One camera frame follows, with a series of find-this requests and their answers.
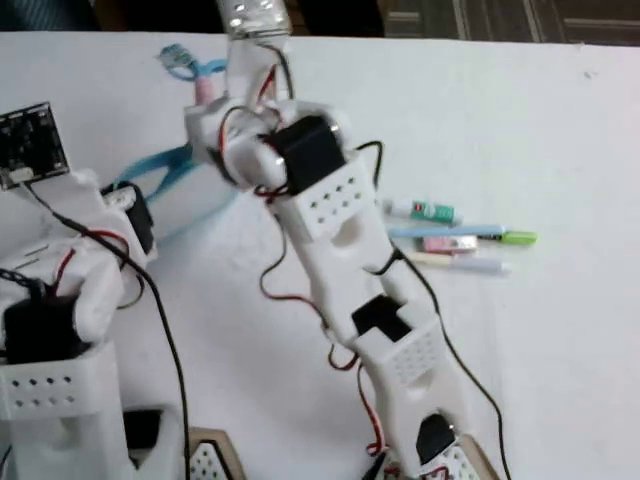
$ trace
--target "pen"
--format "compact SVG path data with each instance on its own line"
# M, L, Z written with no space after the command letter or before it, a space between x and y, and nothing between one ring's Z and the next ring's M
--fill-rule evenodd
M467 255L450 256L423 252L408 252L407 258L412 262L451 270L467 270L490 274L506 274L511 271L511 266L508 263L492 258L470 257Z
M454 235L494 236L504 235L507 229L502 225L464 225L461 227L434 228L390 228L389 236L396 238L446 237Z
M538 234L534 232L509 231L502 235L480 235L480 240L493 240L508 243L510 245L533 245L538 240Z

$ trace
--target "marker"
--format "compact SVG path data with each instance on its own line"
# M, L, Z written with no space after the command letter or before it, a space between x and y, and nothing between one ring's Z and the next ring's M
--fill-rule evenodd
M503 235L480 235L479 238L481 240L493 240L510 245L533 245L538 240L538 234L534 232L509 231Z
M467 255L449 256L423 252L408 252L407 258L412 262L451 270L466 270L493 275L504 275L511 271L511 266L508 263L492 258L470 257Z
M396 238L449 237L460 235L494 236L504 235L507 229L502 225L464 225L461 227L434 228L390 228L389 236Z
M421 200L387 199L382 202L384 210L393 217L427 220L429 222L458 225L462 217L450 205Z

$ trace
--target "pink object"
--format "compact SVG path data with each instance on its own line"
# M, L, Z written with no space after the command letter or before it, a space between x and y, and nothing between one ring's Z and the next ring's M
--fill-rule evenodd
M478 239L473 235L459 237L427 237L423 242L424 251L429 253L467 253L478 248Z
M196 77L195 81L196 105L208 105L213 102L213 82L206 75Z

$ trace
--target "black wire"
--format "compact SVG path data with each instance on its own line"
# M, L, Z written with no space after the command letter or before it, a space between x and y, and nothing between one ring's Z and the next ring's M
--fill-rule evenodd
M367 470L367 472L362 477L362 480L375 480L378 478L378 473L380 473L380 469L384 464L384 460L387 457L386 452L382 452L380 455L376 457L373 462L373 465Z
M23 288L26 288L27 290L29 290L29 294L31 296L41 297L45 293L46 285L42 280L38 278L27 277L20 272L16 272L15 270L0 268L0 279L6 280L7 282L13 282Z
M293 76L291 75L291 69L289 68L289 60L287 60L287 56L284 54L282 50L278 47L274 47L273 45L266 45L264 43L256 43L259 47L266 48L267 50L271 50L278 56L278 61L280 62L280 66L282 67L282 72L284 73L284 78L287 81L287 91L289 92L289 100L293 100L296 98L295 89L293 88Z
M113 253L116 257L122 260L126 265L133 268L136 271L136 273L140 275L147 282L147 285L149 285L149 288L151 289L151 293L153 294L153 297L156 301L156 305L158 307L158 313L160 314L160 320L162 321L162 328L164 329L165 336L167 337L167 343L169 344L169 349L171 350L171 356L173 357L173 362L176 366L176 373L178 375L178 384L180 386L180 400L182 403L182 428L183 428L183 434L184 434L184 452L183 452L184 453L184 469L185 469L185 479L188 480L190 478L191 472L189 469L189 458L190 458L189 411L187 407L187 392L185 387L184 374L182 372L182 363L180 362L180 356L178 355L178 351L176 349L176 345L173 340L173 334L171 333L169 320L167 319L167 314L164 310L162 298L160 297L160 291L158 290L156 283L153 281L153 278L151 278L151 275L149 275L144 268L138 265L128 254L122 252L122 250L114 246L111 242L102 238L99 234L93 233L91 230L89 230L86 226L82 225L81 223L78 223L75 220L67 218L59 214L55 210L53 210L51 205L49 205L45 200L40 198L33 191L33 188L31 188L30 185L25 185L25 187L27 188L27 190L29 190L31 195L33 195L33 197L43 207L49 210L49 212L51 212L51 215L53 215L53 217L56 220L58 220L62 225L80 233L81 235L89 237L95 242L102 245L104 248L106 248L111 253Z
M384 144L380 141L375 140L372 142L363 143L362 145L357 147L356 150L364 150L365 148L369 148L372 146L378 147L378 159L376 161L376 168L373 173L373 184L377 190L378 182L380 180L380 171L382 168ZM396 247L396 245L393 243L393 241L391 241L391 239L389 239L389 241L393 246L393 253L391 254L391 257L389 257L389 260L387 260L387 263L382 267L381 270L379 270L378 272L370 272L370 273L372 273L373 275L383 275L387 272L387 270L389 270L389 268L391 268L391 265L393 265L393 263L396 260L401 259L402 261L405 262L405 264L409 267L409 269L413 272L413 274L418 278L420 283L427 290L427 292L429 293L429 296L431 297L431 301L433 302L433 308L438 314L438 319L440 321L440 328L442 329L442 335L444 337L445 343L447 344L447 348L453 355L453 358L456 360L457 364L460 366L462 371L467 375L467 377L469 377L469 379L473 382L476 388L480 390L480 392L484 395L484 397L487 399L487 401L491 404L491 406L496 412L496 417L498 418L498 443L500 445L500 459L502 461L502 468L504 469L504 473L507 476L507 480L511 480L511 471L509 470L509 464L507 462L507 454L506 454L505 444L504 444L504 419L502 417L502 410L500 410L498 403L487 391L484 385L480 383L480 381L476 378L473 372L464 363L462 358L460 358L458 351L453 346L453 342L451 341L451 338L447 333L447 329L444 325L444 320L442 319L442 314L440 312L440 302L438 301L438 296L436 295L436 292L431 286L431 284L429 283L429 281L424 277L424 275L422 275L422 272L418 269L418 267L416 267L415 264L411 260L409 260L409 258L407 258L404 252L400 250L398 247Z
M376 158L376 168L373 171L373 186L378 189L378 183L380 181L380 171L382 170L382 158L384 157L384 143L380 140L373 140L371 142L363 143L356 150L364 150L366 148L376 147L378 149L378 157Z
M7 460L9 460L9 455L11 454L12 446L5 450L4 455L2 456L2 460L0 460L0 478L4 478L4 469L7 466Z
M469 377L469 379L473 382L473 384L478 388L478 390L482 392L484 397L487 399L487 401L491 404L491 406L496 412L496 416L498 417L498 442L500 444L500 458L502 460L502 468L504 469L504 473L507 476L507 480L511 480L511 471L509 470L509 465L507 463L507 454L505 452L505 445L504 445L504 421L502 417L502 411L500 410L498 403L494 400L491 394L480 383L480 381L476 378L473 372L471 372L469 367L467 367L467 365L462 361L462 359L460 358L460 355L458 354L457 350L453 346L453 343L451 342L451 338L449 338L449 335L447 334L447 329L444 326L444 321L442 320L442 314L440 313L440 303L438 302L438 297L436 295L436 292L433 290L433 287L431 286L431 284L429 284L429 282L424 277L424 275L422 275L422 272L420 272L418 267L416 267L415 264L407 258L404 252L402 250L398 250L398 251L400 252L400 256L402 260L406 263L409 269L411 269L413 274L418 278L418 280L424 286L427 292L429 292L429 296L433 301L433 308L435 309L436 313L438 314L438 318L440 319L440 327L442 328L442 335L444 336L444 341L447 344L449 351L453 355L453 358L456 360L456 362L458 363L460 368L464 371L464 373L467 375L467 377Z
M140 285L140 290L138 291L138 295L129 303L120 305L118 307L118 310L126 310L127 308L131 308L142 299L142 296L144 295L144 291L146 289L146 284L144 283L144 279L140 275L136 275L136 280L138 280L138 284Z

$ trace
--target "robotic arm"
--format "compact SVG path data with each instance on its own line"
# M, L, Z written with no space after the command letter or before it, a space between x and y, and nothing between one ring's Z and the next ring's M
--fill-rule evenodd
M414 291L408 266L396 261L401 256L387 236L370 173L351 145L347 119L295 97L283 54L290 31L283 3L222 6L230 37L227 91L186 109L193 154L238 189L258 189L268 198L310 278L325 334L357 354L372 380L381 426L372 453L388 448L409 477L432 472L455 447L456 432L469 426L460 370L447 355L439 316ZM275 88L278 66L286 99ZM9 167L8 179L0 168L3 188L37 180L27 167ZM82 172L31 185L56 211L102 232L139 265L154 258L151 220L140 225L148 212L140 213L134 187L101 192ZM49 228L46 241L0 263L50 285L53 295L45 298L64 300L43 306L0 281L0 345L9 357L0 367L0 420L10 423L16 477L180 478L184 438L170 407L160 409L147 460L134 468L128 458L106 332L134 272L93 240L57 222ZM59 348L53 335L61 330L69 333L63 344L77 350Z
M433 307L414 292L408 267L394 261L344 116L294 98L281 53L282 11L276 1L227 10L227 94L186 110L189 141L198 160L238 188L271 194L269 208L309 275L326 334L355 352L371 377L386 436L378 451L388 445L404 473L417 477L444 449L439 425L468 427L458 370ZM264 100L261 85L277 63L289 98Z

